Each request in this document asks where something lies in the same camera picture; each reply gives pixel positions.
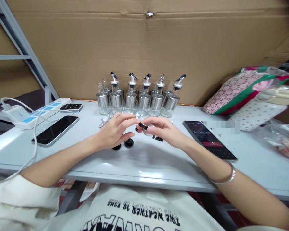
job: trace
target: silver bangle bracelet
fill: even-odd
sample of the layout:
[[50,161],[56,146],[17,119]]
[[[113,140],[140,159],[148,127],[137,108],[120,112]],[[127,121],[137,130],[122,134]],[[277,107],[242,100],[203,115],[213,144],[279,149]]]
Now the silver bangle bracelet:
[[216,181],[213,181],[210,179],[210,181],[214,184],[228,184],[229,182],[233,181],[233,179],[235,178],[235,175],[236,175],[236,172],[235,172],[235,168],[234,166],[232,165],[232,163],[226,161],[230,166],[231,166],[231,170],[232,170],[232,174],[231,176],[229,177],[228,180],[224,181],[224,182],[216,182]]

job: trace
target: pour spout cap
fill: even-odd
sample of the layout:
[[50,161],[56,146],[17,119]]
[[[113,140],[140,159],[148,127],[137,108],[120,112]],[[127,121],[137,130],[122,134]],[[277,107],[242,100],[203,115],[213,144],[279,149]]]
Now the pour spout cap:
[[131,77],[131,81],[128,82],[128,84],[129,84],[130,86],[135,86],[135,85],[136,85],[135,79],[137,79],[136,76],[134,76],[133,73],[130,73],[129,76]]
[[186,75],[184,74],[184,75],[182,75],[180,78],[178,78],[178,79],[176,80],[176,83],[174,84],[174,86],[177,87],[177,88],[183,87],[182,80],[183,80],[185,77],[186,77]]
[[118,84],[118,80],[117,80],[118,78],[117,78],[116,74],[113,73],[113,72],[111,72],[110,74],[111,74],[112,77],[113,77],[113,81],[110,81],[110,83],[111,83],[111,84]]
[[144,87],[149,87],[151,86],[151,83],[149,82],[149,78],[151,77],[151,74],[147,74],[147,76],[145,77],[145,81],[143,82],[143,86]]
[[156,86],[158,86],[158,87],[164,87],[165,84],[163,83],[163,81],[164,81],[164,74],[162,74],[162,76],[161,76],[161,81],[160,81],[160,83],[156,84]]

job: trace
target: forearm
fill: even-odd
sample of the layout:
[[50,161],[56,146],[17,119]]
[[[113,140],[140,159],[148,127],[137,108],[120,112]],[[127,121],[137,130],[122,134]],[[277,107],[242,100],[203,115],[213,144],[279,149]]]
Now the forearm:
[[36,162],[20,175],[41,187],[51,187],[78,162],[98,151],[94,136]]
[[[230,165],[195,141],[189,140],[183,150],[210,179],[217,182],[229,179],[232,173]],[[250,221],[289,230],[289,209],[278,198],[240,171],[236,170],[233,181],[217,187]]]

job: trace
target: finger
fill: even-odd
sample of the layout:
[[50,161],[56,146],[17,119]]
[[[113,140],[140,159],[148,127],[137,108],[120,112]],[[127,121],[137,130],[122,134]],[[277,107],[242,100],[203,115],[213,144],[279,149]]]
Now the finger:
[[140,127],[139,125],[137,125],[136,128],[138,129],[137,132],[138,132],[139,134],[142,133],[142,131],[143,131],[143,128],[142,128],[142,127]]
[[158,127],[163,127],[167,122],[169,122],[168,119],[160,117],[147,117],[142,121],[143,124],[158,124]]
[[115,146],[118,146],[119,144],[127,141],[129,138],[133,137],[134,135],[135,135],[135,133],[133,133],[133,132],[125,133],[124,135],[121,136],[121,138],[118,140],[118,142],[116,142]]
[[121,114],[122,114],[122,113],[120,113],[120,112],[116,112],[116,113],[113,115],[112,119],[118,118]]
[[128,119],[128,120],[124,120],[120,125],[119,125],[119,129],[127,129],[128,127],[132,126],[133,124],[139,124],[141,122],[140,119]]
[[135,118],[133,114],[130,113],[120,113],[120,116],[116,118],[116,123],[119,125],[122,123],[124,120],[132,119]]
[[166,137],[166,131],[162,128],[148,127],[147,132],[155,136]]

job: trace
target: table surface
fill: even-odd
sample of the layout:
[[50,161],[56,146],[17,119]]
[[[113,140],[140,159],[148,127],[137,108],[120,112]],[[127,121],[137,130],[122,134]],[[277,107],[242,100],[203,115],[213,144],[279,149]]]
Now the table surface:
[[[74,114],[80,120],[50,147],[38,147],[34,161],[39,161],[99,131],[102,115],[96,102],[75,100],[83,109]],[[51,119],[67,114],[58,112]],[[192,136],[183,126],[185,120],[220,121],[222,116],[208,115],[197,107],[177,106],[170,120],[187,136]],[[54,122],[44,121],[37,126],[37,134]],[[135,126],[126,132],[135,132]],[[240,131],[236,141],[220,141],[238,158],[233,165],[281,199],[289,200],[289,159],[256,141],[251,133]],[[20,131],[13,128],[0,136],[0,173],[12,174],[33,155],[33,129]],[[174,190],[218,192],[206,175],[181,150],[166,142],[138,134],[131,148],[102,150],[74,166],[66,179],[95,181],[112,184],[155,187]]]

